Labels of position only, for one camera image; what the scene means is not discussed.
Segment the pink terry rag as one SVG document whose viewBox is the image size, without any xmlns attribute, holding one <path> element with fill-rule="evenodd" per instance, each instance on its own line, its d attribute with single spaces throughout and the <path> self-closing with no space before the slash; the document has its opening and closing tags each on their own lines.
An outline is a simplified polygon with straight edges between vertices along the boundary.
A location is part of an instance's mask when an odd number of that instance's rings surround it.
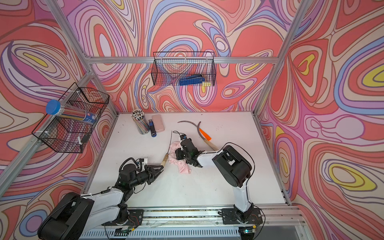
<svg viewBox="0 0 384 240">
<path fill-rule="evenodd" d="M 170 164 L 176 165 L 178 167 L 180 174 L 189 175 L 191 174 L 192 170 L 190 169 L 189 165 L 186 163 L 185 159 L 177 160 L 176 156 L 176 150 L 181 148 L 181 142 L 175 141 L 170 144 L 170 148 L 168 151 L 168 162 Z"/>
</svg>

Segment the wooden handled sickle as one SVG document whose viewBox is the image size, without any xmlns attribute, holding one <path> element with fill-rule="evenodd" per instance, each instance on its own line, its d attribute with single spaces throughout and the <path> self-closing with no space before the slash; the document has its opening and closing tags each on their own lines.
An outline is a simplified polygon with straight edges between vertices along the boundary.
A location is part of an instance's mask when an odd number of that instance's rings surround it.
<svg viewBox="0 0 384 240">
<path fill-rule="evenodd" d="M 167 160 L 169 158 L 169 151 L 170 151 L 170 146 L 171 146 L 171 143 L 172 143 L 172 137 L 173 137 L 173 131 L 171 131 L 170 140 L 169 140 L 169 144 L 168 144 L 168 149 L 167 149 L 166 154 L 164 155 L 164 158 L 163 158 L 162 163 L 161 163 L 161 165 L 163 167 L 165 167 L 166 162 L 167 162 Z"/>
<path fill-rule="evenodd" d="M 205 143 L 206 143 L 206 144 L 207 144 L 213 151 L 218 151 L 219 148 L 218 148 L 216 145 L 214 145 L 213 143 L 211 143 L 211 142 L 206 138 L 206 136 L 208 136 L 208 135 L 205 134 L 205 132 L 201 130 L 201 128 L 200 128 L 200 124 L 201 124 L 201 122 L 199 122 L 198 125 L 197 125 L 197 131 L 198 131 L 199 136 L 204 140 L 204 142 L 205 142 Z"/>
</svg>

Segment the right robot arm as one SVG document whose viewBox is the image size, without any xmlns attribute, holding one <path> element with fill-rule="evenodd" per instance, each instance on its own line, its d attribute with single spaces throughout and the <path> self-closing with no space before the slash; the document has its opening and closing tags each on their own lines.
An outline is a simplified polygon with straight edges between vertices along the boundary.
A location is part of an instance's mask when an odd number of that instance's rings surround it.
<svg viewBox="0 0 384 240">
<path fill-rule="evenodd" d="M 233 187 L 235 203 L 233 213 L 238 222 L 244 223 L 251 216 L 253 204 L 248 194 L 251 164 L 231 145 L 214 152 L 199 151 L 190 138 L 184 139 L 175 150 L 176 159 L 185 160 L 198 168 L 216 167 L 224 179 Z"/>
</svg>

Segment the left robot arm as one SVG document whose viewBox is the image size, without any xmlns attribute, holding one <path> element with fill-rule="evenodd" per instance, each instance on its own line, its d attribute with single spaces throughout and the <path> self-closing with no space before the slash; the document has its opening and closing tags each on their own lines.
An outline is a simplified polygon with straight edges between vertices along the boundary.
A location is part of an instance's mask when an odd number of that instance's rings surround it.
<svg viewBox="0 0 384 240">
<path fill-rule="evenodd" d="M 132 222 L 138 227 L 141 222 L 131 216 L 126 202 L 137 186 L 152 184 L 163 172 L 166 162 L 164 159 L 160 165 L 147 165 L 128 158 L 119 167 L 114 186 L 97 194 L 66 194 L 41 223 L 38 237 L 42 240 L 77 240 L 84 232 L 108 222 L 116 225 Z"/>
</svg>

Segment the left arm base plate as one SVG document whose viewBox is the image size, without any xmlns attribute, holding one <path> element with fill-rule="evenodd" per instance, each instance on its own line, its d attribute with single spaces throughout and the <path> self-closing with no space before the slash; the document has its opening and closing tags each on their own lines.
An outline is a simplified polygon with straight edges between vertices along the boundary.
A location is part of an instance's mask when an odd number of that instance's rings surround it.
<svg viewBox="0 0 384 240">
<path fill-rule="evenodd" d="M 106 222 L 103 226 L 129 226 L 138 227 L 142 225 L 144 217 L 143 209 L 120 210 L 116 220 Z"/>
</svg>

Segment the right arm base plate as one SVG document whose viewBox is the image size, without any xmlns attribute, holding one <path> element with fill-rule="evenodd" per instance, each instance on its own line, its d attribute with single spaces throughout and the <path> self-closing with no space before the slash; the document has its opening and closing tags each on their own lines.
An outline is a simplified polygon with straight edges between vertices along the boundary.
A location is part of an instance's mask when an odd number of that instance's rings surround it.
<svg viewBox="0 0 384 240">
<path fill-rule="evenodd" d="M 221 209 L 218 214 L 222 217 L 224 225 L 252 224 L 259 226 L 264 222 L 260 209 L 252 206 L 245 212 L 233 207 L 231 209 Z"/>
</svg>

